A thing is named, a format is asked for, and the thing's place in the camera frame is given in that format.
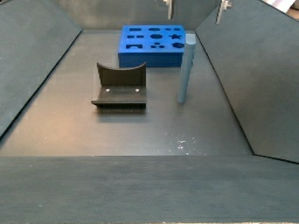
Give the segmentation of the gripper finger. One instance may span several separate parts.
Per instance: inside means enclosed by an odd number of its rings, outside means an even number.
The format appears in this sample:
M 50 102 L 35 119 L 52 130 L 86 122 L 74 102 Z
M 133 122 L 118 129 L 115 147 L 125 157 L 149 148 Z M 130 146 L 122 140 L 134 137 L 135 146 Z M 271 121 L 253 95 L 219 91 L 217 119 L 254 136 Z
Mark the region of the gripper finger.
M 169 12 L 167 12 L 169 20 L 173 20 L 173 18 L 174 18 L 174 0 L 163 0 L 163 3 L 169 7 Z
M 219 11 L 217 16 L 217 24 L 221 23 L 223 12 L 233 7 L 233 2 L 230 0 L 221 0 Z

